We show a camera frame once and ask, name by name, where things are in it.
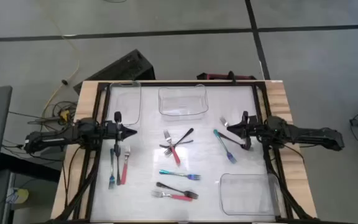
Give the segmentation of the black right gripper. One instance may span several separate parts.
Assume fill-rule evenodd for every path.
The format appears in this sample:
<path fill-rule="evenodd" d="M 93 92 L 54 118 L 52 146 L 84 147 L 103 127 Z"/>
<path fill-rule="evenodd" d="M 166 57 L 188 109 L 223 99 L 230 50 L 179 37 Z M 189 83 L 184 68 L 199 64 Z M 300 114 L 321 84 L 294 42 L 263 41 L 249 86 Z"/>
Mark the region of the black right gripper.
<path fill-rule="evenodd" d="M 247 111 L 243 112 L 242 120 L 240 122 L 227 127 L 227 130 L 233 134 L 243 134 L 242 139 L 245 142 L 244 149 L 250 150 L 252 141 L 251 137 L 259 138 L 265 131 L 265 125 L 262 124 L 256 115 L 249 115 Z"/>

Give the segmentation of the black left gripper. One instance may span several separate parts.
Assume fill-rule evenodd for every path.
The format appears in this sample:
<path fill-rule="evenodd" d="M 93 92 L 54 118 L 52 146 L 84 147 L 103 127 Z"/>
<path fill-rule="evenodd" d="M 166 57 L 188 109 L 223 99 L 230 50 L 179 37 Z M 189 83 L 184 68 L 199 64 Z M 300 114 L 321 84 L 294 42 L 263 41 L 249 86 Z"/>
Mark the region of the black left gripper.
<path fill-rule="evenodd" d="M 114 113 L 114 121 L 106 121 L 104 123 L 104 138 L 114 139 L 114 153 L 115 155 L 121 154 L 119 143 L 124 139 L 137 134 L 135 129 L 131 129 L 122 125 L 122 114 L 120 111 Z"/>

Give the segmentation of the iridescent blue fork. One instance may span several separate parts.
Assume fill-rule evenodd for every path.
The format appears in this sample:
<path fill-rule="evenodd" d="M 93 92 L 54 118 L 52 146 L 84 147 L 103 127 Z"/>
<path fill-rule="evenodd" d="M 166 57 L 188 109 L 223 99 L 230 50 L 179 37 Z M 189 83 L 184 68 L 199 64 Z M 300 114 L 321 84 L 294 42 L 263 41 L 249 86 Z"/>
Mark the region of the iridescent blue fork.
<path fill-rule="evenodd" d="M 109 177 L 109 186 L 108 189 L 111 190 L 114 188 L 115 177 L 114 177 L 114 149 L 110 148 L 110 177 Z"/>
<path fill-rule="evenodd" d="M 177 172 L 172 172 L 172 171 L 167 171 L 167 170 L 159 170 L 159 174 L 175 175 L 175 176 L 179 176 L 179 177 L 185 177 L 189 180 L 201 180 L 201 176 L 198 174 L 182 174 L 182 173 L 177 173 Z"/>
<path fill-rule="evenodd" d="M 235 164 L 237 162 L 236 158 L 229 152 L 228 148 L 226 147 L 226 145 L 223 143 L 223 140 L 221 139 L 218 130 L 214 129 L 213 130 L 214 135 L 217 137 L 218 141 L 220 142 L 220 144 L 222 145 L 222 147 L 224 148 L 225 152 L 226 152 L 226 156 L 229 159 L 229 161 L 232 164 Z"/>

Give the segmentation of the pink-handled utensil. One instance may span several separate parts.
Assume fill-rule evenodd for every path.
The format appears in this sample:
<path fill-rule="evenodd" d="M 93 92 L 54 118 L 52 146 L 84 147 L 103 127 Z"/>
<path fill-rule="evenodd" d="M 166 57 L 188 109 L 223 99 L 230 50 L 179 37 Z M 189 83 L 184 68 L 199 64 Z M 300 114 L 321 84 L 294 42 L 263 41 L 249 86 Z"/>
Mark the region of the pink-handled utensil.
<path fill-rule="evenodd" d="M 169 189 L 169 190 L 173 190 L 173 191 L 179 192 L 179 193 L 183 194 L 184 196 L 189 197 L 189 198 L 192 198 L 192 199 L 198 199 L 198 197 L 199 197 L 198 194 L 196 194 L 196 193 L 194 193 L 194 192 L 192 192 L 192 191 L 189 191 L 189 190 L 184 190 L 184 191 L 178 190 L 178 189 L 175 189 L 175 188 L 170 187 L 170 186 L 168 186 L 168 185 L 165 185 L 165 184 L 163 184 L 163 183 L 161 183 L 161 182 L 157 182 L 157 183 L 156 183 L 156 186 L 157 186 L 157 187 L 160 187 L 160 188 Z"/>

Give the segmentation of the clear plastic bin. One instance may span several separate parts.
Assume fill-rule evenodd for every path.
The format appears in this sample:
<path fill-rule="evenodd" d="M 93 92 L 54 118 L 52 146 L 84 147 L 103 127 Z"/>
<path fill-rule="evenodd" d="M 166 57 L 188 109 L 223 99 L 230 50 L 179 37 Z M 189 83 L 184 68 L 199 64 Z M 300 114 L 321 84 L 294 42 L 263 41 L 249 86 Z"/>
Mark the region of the clear plastic bin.
<path fill-rule="evenodd" d="M 204 85 L 158 89 L 158 111 L 166 120 L 201 119 L 208 110 L 208 94 Z"/>
<path fill-rule="evenodd" d="M 109 86 L 110 100 L 107 120 L 114 120 L 114 113 L 121 113 L 121 123 L 132 126 L 140 119 L 141 84 L 139 82 L 112 83 Z"/>
<path fill-rule="evenodd" d="M 219 202 L 226 215 L 279 216 L 280 193 L 273 174 L 228 174 L 219 182 Z"/>

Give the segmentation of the red and black clamp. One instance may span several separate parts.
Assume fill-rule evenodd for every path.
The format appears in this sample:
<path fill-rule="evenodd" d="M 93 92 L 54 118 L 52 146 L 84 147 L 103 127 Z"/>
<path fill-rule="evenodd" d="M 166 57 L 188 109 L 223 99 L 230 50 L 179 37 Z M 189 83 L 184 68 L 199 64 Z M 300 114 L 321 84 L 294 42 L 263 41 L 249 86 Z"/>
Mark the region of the red and black clamp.
<path fill-rule="evenodd" d="M 254 76 L 245 76 L 245 75 L 235 75 L 233 71 L 229 71 L 227 74 L 217 74 L 217 73 L 201 73 L 196 76 L 197 80 L 256 80 Z"/>

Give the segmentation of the black plastic crate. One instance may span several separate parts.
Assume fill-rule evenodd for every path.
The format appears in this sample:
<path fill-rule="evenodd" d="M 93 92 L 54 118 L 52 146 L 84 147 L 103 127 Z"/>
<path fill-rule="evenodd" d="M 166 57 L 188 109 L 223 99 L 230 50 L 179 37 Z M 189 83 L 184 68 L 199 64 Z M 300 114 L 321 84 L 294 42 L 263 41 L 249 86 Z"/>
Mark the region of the black plastic crate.
<path fill-rule="evenodd" d="M 85 81 L 155 80 L 153 65 L 137 49 L 104 67 Z"/>

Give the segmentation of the yellow and white roll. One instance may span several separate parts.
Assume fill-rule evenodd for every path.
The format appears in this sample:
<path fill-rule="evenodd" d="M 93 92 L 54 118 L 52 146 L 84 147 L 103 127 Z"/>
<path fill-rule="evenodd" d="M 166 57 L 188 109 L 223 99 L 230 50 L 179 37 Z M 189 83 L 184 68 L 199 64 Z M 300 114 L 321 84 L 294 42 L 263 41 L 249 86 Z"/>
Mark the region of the yellow and white roll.
<path fill-rule="evenodd" d="M 6 203 L 22 204 L 29 198 L 29 191 L 27 189 L 13 187 L 7 191 Z"/>

